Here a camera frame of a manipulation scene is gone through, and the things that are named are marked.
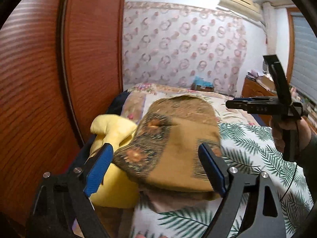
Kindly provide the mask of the right forearm dark sleeve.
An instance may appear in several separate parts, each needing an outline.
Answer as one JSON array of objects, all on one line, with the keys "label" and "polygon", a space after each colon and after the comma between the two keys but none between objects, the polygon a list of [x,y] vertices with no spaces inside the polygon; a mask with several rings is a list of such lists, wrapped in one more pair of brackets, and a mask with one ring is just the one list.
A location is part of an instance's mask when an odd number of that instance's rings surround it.
[{"label": "right forearm dark sleeve", "polygon": [[299,152],[296,162],[303,168],[310,194],[316,202],[316,135],[312,135],[308,145]]}]

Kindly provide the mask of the person's right hand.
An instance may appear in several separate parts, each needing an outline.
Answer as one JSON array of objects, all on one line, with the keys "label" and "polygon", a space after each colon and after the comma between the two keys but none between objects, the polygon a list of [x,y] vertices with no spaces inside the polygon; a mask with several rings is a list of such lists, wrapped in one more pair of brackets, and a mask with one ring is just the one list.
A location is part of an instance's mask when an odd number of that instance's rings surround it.
[{"label": "person's right hand", "polygon": [[296,130],[299,137],[299,150],[302,151],[307,147],[311,140],[312,132],[307,122],[301,118],[300,120],[277,121],[273,118],[270,120],[270,127],[272,128],[272,137],[274,139],[277,151],[283,153],[285,142],[283,140],[284,130]]}]

